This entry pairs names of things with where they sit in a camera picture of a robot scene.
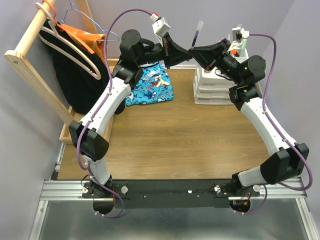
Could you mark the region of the dark purple pen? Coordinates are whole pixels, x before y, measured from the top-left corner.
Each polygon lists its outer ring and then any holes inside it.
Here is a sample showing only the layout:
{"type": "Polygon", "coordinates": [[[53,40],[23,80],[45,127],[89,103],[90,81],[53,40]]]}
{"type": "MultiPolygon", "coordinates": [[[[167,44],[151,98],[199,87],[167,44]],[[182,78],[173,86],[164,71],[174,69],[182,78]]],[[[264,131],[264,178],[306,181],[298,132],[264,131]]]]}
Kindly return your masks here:
{"type": "Polygon", "coordinates": [[[198,25],[197,25],[197,28],[195,30],[195,34],[194,34],[194,37],[192,39],[192,43],[191,43],[191,49],[193,49],[196,45],[196,42],[197,42],[197,39],[198,39],[198,36],[203,28],[203,25],[204,25],[204,22],[202,20],[199,20],[198,21],[198,25]]]}

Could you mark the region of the mint grey highlighter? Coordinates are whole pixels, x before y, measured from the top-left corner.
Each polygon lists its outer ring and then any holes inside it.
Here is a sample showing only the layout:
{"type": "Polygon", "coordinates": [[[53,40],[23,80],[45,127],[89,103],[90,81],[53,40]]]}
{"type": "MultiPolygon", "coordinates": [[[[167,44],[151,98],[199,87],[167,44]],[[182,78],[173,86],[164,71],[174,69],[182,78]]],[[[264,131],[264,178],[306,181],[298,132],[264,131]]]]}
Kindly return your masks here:
{"type": "Polygon", "coordinates": [[[239,52],[239,56],[240,57],[245,57],[246,55],[246,46],[247,46],[247,39],[243,39],[242,40],[242,44],[240,46],[240,52],[239,52]]]}

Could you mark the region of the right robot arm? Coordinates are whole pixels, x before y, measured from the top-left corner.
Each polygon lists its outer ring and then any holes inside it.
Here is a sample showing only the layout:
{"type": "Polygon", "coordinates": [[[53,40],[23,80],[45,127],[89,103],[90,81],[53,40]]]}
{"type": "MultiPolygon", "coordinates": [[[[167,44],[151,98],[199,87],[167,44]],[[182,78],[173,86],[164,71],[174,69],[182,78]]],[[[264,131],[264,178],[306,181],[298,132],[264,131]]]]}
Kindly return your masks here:
{"type": "Polygon", "coordinates": [[[241,196],[254,185],[274,185],[298,177],[305,168],[309,148],[284,131],[256,88],[255,84],[265,77],[265,59],[252,55],[238,62],[230,55],[231,48],[232,43],[224,38],[212,45],[191,47],[188,53],[204,70],[219,70],[235,83],[229,88],[230,101],[250,120],[268,150],[269,158],[260,166],[232,175],[230,191],[241,196]]]}

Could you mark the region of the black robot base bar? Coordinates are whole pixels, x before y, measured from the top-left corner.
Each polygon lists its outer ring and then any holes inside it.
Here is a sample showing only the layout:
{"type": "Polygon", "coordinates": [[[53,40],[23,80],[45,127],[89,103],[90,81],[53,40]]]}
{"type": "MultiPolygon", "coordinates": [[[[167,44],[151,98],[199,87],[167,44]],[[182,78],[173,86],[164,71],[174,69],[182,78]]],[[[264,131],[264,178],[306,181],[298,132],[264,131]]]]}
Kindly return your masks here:
{"type": "Polygon", "coordinates": [[[109,192],[93,181],[84,183],[82,197],[93,200],[102,214],[112,209],[229,208],[248,211],[249,204],[236,203],[258,197],[253,187],[238,187],[232,179],[113,179],[109,192]]]}

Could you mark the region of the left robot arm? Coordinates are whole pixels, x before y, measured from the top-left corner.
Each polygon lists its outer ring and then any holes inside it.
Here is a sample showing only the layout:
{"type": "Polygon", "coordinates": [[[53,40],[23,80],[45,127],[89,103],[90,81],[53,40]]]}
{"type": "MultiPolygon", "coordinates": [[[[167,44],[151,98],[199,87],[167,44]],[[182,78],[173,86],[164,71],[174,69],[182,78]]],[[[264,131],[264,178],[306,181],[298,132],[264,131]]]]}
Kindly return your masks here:
{"type": "Polygon", "coordinates": [[[78,158],[83,157],[89,171],[93,191],[101,198],[112,192],[112,180],[105,161],[109,143],[103,137],[107,123],[125,108],[125,98],[143,75],[143,65],[164,61],[167,68],[192,59],[186,49],[175,43],[169,33],[153,43],[135,29],[121,36],[120,57],[113,70],[108,70],[107,87],[91,110],[79,121],[69,125],[72,144],[78,158]]]}

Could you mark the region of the white drawer organizer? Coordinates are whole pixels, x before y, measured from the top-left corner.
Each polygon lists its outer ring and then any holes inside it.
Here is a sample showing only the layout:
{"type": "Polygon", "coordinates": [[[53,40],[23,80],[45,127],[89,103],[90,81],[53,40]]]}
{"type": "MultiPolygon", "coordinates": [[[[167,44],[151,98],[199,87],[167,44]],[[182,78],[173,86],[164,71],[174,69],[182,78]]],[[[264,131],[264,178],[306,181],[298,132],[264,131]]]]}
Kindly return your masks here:
{"type": "Polygon", "coordinates": [[[206,72],[197,64],[193,78],[194,102],[198,105],[232,105],[229,89],[236,84],[224,76],[216,67],[206,72]]]}

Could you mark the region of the blue shark print cloth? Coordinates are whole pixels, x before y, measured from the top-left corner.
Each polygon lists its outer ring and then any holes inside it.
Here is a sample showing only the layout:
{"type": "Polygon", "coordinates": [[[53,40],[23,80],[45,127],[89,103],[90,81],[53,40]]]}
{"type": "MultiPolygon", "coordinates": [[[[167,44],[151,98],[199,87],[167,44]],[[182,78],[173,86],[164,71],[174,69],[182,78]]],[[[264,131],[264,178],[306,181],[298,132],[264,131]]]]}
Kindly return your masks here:
{"type": "Polygon", "coordinates": [[[174,99],[171,79],[162,64],[145,64],[142,70],[142,77],[125,98],[126,106],[156,104],[174,99]]]}

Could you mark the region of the orange garment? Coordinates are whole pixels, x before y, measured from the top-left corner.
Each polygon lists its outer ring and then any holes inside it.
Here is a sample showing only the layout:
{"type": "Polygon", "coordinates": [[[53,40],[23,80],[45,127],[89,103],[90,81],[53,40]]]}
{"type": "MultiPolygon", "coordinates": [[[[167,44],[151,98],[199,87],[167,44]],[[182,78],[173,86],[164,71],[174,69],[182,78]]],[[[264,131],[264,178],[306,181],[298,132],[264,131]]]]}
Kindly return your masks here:
{"type": "MultiPolygon", "coordinates": [[[[98,70],[99,70],[98,64],[102,64],[103,66],[106,64],[105,54],[103,53],[103,44],[106,37],[104,34],[90,33],[66,24],[59,24],[58,27],[59,27],[60,33],[67,34],[67,36],[70,37],[69,41],[72,44],[76,45],[96,65],[98,70]]],[[[76,56],[75,53],[71,53],[71,50],[69,50],[66,46],[62,45],[60,48],[62,48],[69,54],[75,56],[81,62],[86,64],[88,67],[90,67],[83,59],[76,56]]],[[[99,72],[101,74],[101,79],[97,81],[102,80],[102,71],[99,70],[99,72]]]]}

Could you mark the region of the black hanging garment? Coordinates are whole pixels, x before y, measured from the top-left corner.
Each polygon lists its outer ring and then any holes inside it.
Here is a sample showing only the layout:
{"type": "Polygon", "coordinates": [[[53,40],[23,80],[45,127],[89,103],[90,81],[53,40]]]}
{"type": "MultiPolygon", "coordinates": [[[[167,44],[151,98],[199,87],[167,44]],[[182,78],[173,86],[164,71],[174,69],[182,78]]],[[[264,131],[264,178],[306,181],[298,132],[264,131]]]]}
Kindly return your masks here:
{"type": "MultiPolygon", "coordinates": [[[[58,26],[55,28],[60,36],[68,41],[71,39],[66,33],[61,34],[58,26]]],[[[108,85],[109,76],[106,65],[98,64],[99,70],[102,71],[102,79],[98,81],[60,52],[50,46],[47,48],[53,61],[57,81],[66,101],[77,113],[87,114],[108,85]]]]}

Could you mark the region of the white wooden hanger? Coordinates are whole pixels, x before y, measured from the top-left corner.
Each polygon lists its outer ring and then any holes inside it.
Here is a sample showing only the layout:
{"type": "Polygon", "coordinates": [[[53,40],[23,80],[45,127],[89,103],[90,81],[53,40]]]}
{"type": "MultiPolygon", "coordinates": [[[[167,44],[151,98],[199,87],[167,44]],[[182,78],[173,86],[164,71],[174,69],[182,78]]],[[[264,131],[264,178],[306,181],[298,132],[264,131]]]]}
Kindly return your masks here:
{"type": "Polygon", "coordinates": [[[76,58],[72,54],[69,54],[67,51],[55,45],[51,41],[46,40],[41,36],[40,33],[38,33],[38,37],[40,38],[40,40],[46,45],[50,46],[52,49],[60,52],[61,54],[63,54],[64,56],[72,60],[82,69],[84,69],[87,73],[89,73],[93,78],[99,81],[102,78],[102,76],[100,71],[96,67],[96,65],[81,51],[80,48],[78,48],[76,45],[74,45],[73,43],[71,43],[69,40],[65,39],[58,33],[56,29],[57,24],[56,24],[55,18],[51,15],[51,13],[48,10],[45,9],[45,7],[41,3],[36,2],[35,7],[37,10],[42,10],[44,12],[45,16],[48,19],[48,24],[50,26],[50,28],[42,26],[40,30],[54,37],[64,47],[67,47],[69,50],[71,50],[71,53],[83,59],[90,67],[88,67],[86,64],[84,64],[82,61],[80,61],[78,58],[76,58]]]}

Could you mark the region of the orange hanger hook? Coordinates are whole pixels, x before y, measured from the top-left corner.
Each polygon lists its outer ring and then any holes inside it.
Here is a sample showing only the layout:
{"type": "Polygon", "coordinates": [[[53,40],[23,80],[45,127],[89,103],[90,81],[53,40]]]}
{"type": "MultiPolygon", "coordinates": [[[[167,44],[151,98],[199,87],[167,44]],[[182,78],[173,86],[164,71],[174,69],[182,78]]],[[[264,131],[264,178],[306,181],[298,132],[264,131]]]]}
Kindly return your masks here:
{"type": "Polygon", "coordinates": [[[57,11],[56,11],[53,3],[51,3],[49,0],[42,0],[42,3],[48,4],[49,7],[50,7],[50,9],[51,9],[51,10],[53,11],[53,13],[54,13],[54,16],[57,15],[57,11]]]}

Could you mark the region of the wooden clothes rack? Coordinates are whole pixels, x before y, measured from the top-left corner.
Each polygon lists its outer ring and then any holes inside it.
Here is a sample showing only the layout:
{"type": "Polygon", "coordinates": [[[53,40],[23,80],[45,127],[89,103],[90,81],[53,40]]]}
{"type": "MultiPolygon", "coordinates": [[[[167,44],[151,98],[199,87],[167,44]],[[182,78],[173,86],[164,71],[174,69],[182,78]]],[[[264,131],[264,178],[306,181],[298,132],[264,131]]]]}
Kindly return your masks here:
{"type": "MultiPolygon", "coordinates": [[[[50,6],[45,2],[42,3],[40,0],[37,0],[35,3],[40,3],[46,10],[51,11],[50,6]]],[[[15,49],[7,50],[4,54],[4,58],[63,121],[59,140],[64,144],[70,145],[72,139],[68,126],[71,121],[77,120],[81,115],[76,113],[71,106],[66,108],[64,103],[46,83],[46,79],[38,73],[27,59],[27,54],[31,46],[36,39],[39,39],[38,33],[46,19],[45,13],[41,9],[37,9],[35,16],[32,21],[28,23],[28,27],[25,28],[15,49]]]]}

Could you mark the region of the aluminium rail frame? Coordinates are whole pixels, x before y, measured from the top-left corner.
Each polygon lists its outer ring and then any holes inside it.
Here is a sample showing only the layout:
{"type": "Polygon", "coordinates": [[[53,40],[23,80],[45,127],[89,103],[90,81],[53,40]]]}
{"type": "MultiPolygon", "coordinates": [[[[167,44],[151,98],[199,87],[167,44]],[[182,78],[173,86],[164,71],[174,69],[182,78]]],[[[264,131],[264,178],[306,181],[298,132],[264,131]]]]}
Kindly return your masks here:
{"type": "Polygon", "coordinates": [[[39,240],[316,240],[306,193],[279,184],[231,193],[231,176],[268,149],[233,105],[194,102],[194,69],[169,69],[174,100],[113,120],[106,155],[117,197],[84,189],[74,147],[45,181],[39,240]]]}

